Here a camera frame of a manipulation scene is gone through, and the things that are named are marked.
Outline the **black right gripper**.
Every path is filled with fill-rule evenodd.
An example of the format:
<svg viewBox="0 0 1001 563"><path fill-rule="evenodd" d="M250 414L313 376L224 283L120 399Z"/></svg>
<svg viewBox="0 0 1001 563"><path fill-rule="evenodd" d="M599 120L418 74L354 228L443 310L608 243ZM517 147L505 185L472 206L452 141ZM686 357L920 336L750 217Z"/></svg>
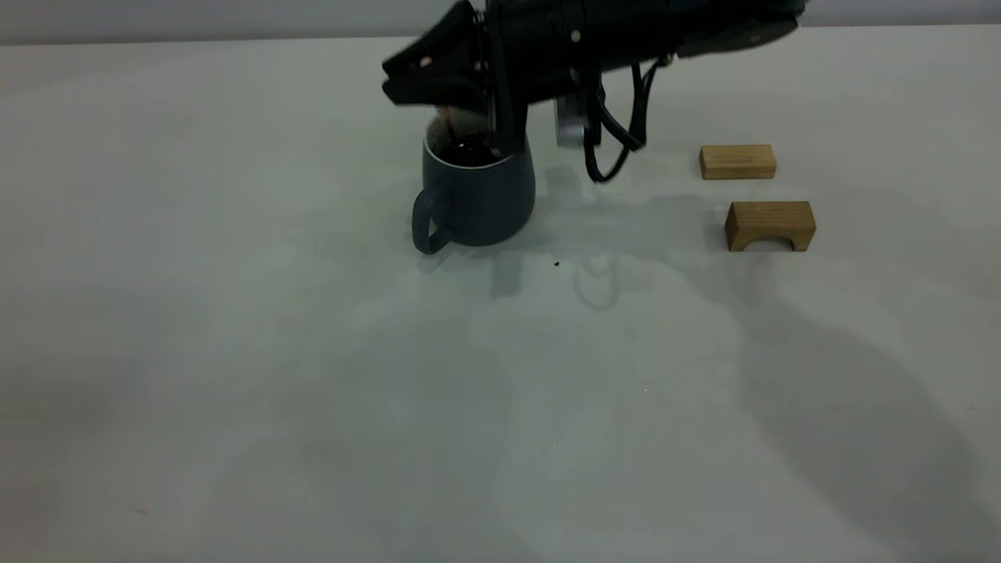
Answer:
<svg viewBox="0 0 1001 563"><path fill-rule="evenodd" d="M672 49L668 1L457 1L418 39L383 61L382 91L396 106L486 108L500 149L522 151L528 107L576 97L580 138L598 143L601 75Z"/></svg>

